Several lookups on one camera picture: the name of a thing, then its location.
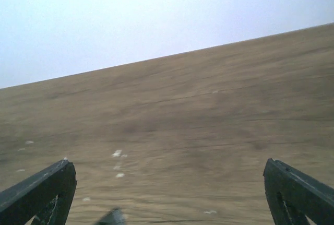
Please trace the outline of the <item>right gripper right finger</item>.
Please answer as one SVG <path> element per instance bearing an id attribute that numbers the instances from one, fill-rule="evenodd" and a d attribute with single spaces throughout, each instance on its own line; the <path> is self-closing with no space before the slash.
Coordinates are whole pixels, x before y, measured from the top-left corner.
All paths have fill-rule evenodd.
<path id="1" fill-rule="evenodd" d="M 333 224 L 333 188 L 279 160 L 264 169 L 268 206 L 275 224 Z"/>

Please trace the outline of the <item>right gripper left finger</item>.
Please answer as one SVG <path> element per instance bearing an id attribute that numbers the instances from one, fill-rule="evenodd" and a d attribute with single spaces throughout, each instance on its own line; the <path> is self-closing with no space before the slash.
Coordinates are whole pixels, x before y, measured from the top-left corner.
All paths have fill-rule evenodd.
<path id="1" fill-rule="evenodd" d="M 52 164 L 1 192 L 1 224 L 65 224 L 76 185 L 73 163 Z"/>

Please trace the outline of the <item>dark grey credit card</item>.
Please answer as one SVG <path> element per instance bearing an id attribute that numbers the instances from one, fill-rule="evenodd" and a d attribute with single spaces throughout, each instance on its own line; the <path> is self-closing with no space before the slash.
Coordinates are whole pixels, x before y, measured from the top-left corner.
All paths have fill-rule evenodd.
<path id="1" fill-rule="evenodd" d="M 105 216 L 100 218 L 97 222 L 97 225 L 126 225 L 126 219 L 122 213 L 122 210 L 119 207 L 112 209 Z"/>

